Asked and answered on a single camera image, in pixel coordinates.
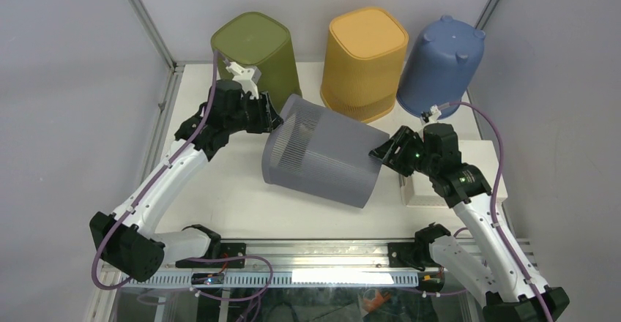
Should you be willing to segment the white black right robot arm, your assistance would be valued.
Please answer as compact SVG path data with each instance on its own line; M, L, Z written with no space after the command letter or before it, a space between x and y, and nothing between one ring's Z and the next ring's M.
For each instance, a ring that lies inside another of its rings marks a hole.
M548 284L511 236L485 176L463 162L451 125L428 124L422 132L402 126L369 154L401 176L427 176L483 256L479 261L446 227L432 223L414 234L409 248L397 250L398 260L420 271L431 266L447 269L477 299L485 321L558 320L569 296Z

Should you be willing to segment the white perforated plastic basket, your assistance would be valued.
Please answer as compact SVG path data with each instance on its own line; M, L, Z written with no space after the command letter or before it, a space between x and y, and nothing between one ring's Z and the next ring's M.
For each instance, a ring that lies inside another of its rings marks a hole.
M489 140L459 141L461 164L443 175L431 177L415 171L399 176L401 202L406 207L447 207L446 195L458 200L459 190L472 197L477 192L491 192L499 167L497 151Z

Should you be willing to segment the grey mesh bin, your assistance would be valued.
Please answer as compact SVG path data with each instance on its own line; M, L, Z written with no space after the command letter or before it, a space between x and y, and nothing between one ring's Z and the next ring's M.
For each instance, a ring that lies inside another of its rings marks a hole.
M389 135L296 94L280 115L262 154L264 182L364 208L382 167L370 152Z

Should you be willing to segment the olive green mesh bin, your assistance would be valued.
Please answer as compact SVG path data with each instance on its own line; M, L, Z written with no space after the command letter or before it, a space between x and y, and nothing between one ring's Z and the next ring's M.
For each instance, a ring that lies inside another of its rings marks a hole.
M219 52L217 69L221 78L233 78L226 70L225 59L259 69L258 90L269 93L277 112L290 95L302 96L291 34L275 19L261 12L242 13L220 27L210 44Z

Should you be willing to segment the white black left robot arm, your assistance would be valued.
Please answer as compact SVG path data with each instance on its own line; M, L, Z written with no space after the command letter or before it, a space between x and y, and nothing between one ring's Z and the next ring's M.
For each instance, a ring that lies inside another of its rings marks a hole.
M91 218L95 259L137 282L149 280L170 263L195 261L211 268L221 262L218 233L203 225L157 233L157 226L185 185L231 135L270 133L282 123L268 92L254 94L237 81L217 80L209 99L180 124L170 149L139 188L110 214L99 211Z

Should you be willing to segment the large blue plastic bucket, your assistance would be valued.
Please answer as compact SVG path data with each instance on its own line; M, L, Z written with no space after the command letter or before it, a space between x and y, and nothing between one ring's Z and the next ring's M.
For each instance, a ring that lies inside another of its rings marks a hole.
M462 99L485 51L486 33L450 15L428 24L415 40L396 100L419 117L431 106Z

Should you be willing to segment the yellow mesh bin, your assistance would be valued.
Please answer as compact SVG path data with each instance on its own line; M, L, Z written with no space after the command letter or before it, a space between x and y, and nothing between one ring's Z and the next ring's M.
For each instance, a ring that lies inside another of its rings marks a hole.
M333 18L320 86L324 105L363 123L395 106L409 35L385 9L363 7Z

